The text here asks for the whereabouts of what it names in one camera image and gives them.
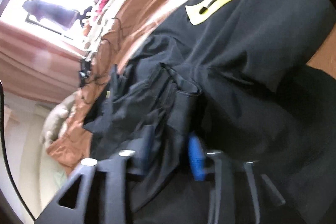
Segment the black garment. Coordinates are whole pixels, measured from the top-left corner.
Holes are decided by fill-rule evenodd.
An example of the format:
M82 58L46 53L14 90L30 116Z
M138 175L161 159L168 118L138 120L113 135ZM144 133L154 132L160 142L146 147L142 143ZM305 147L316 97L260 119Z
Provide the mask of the black garment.
M83 223L335 223L330 0L189 0L84 120Z

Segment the grey plush toy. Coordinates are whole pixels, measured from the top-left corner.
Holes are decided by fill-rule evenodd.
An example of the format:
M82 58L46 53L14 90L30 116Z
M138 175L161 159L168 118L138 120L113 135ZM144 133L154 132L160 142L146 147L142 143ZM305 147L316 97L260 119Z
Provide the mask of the grey plush toy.
M59 139L66 131L65 121L75 112L75 99L77 92L72 93L58 104L45 119L40 141L47 149L53 142Z

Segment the pink curtain left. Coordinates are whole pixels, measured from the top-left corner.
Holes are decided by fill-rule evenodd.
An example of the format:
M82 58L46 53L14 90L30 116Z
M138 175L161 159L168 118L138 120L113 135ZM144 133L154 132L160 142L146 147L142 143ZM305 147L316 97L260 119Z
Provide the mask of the pink curtain left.
M5 91L59 103L78 89L84 51L62 39L43 39L1 22L1 81Z

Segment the orange-brown bed blanket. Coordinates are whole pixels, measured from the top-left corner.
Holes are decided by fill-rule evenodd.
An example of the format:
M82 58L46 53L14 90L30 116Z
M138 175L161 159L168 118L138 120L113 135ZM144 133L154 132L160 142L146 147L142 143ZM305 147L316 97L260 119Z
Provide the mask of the orange-brown bed blanket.
M70 174L152 124L150 165L194 133L283 182L333 178L335 79L310 61L334 26L331 0L125 0L47 152Z

